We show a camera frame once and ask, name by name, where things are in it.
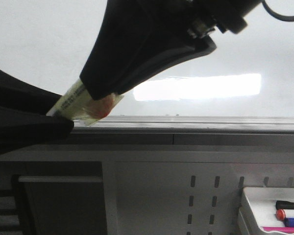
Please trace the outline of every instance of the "pink strip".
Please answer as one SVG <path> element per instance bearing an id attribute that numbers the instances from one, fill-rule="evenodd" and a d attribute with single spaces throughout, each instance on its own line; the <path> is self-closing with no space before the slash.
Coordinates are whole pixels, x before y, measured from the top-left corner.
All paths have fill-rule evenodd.
<path id="1" fill-rule="evenodd" d="M 284 232 L 287 234 L 293 234 L 294 228 L 288 228 L 288 227 L 262 227 L 265 231 L 278 231 L 278 232 Z"/>

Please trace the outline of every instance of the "black marker cap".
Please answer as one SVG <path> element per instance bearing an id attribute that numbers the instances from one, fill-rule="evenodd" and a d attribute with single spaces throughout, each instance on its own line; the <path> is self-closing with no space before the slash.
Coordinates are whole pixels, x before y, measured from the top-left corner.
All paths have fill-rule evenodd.
<path id="1" fill-rule="evenodd" d="M 276 201 L 275 208 L 277 210 L 279 210 L 279 209 L 294 210 L 294 202 Z"/>

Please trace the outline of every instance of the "black cable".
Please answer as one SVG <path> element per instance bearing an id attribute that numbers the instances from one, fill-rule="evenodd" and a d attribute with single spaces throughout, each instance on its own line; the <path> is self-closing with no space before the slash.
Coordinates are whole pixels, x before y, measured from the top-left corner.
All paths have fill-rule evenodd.
<path id="1" fill-rule="evenodd" d="M 273 17 L 275 17 L 278 20 L 281 21 L 286 21 L 286 22 L 294 22 L 294 16 L 284 16 L 284 15 L 280 15 L 278 13 L 276 13 L 275 11 L 273 11 L 268 4 L 266 3 L 266 1 L 263 1 L 263 6 L 265 8 L 265 10 Z"/>

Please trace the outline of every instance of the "snack package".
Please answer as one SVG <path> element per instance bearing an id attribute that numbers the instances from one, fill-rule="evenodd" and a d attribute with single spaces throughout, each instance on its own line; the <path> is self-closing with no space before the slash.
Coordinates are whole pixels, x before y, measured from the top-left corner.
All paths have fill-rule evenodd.
<path id="1" fill-rule="evenodd" d="M 47 116 L 60 116 L 92 125 L 109 115 L 123 95 L 112 93 L 100 100 L 93 100 L 80 79 L 57 101 Z"/>

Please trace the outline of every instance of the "red marker cap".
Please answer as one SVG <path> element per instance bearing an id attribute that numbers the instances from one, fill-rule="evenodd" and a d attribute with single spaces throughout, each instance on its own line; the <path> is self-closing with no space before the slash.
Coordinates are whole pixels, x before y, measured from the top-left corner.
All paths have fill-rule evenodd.
<path id="1" fill-rule="evenodd" d="M 283 209 L 279 209 L 276 211 L 275 216 L 278 220 L 284 220 L 286 215 L 285 215 L 285 211 Z"/>

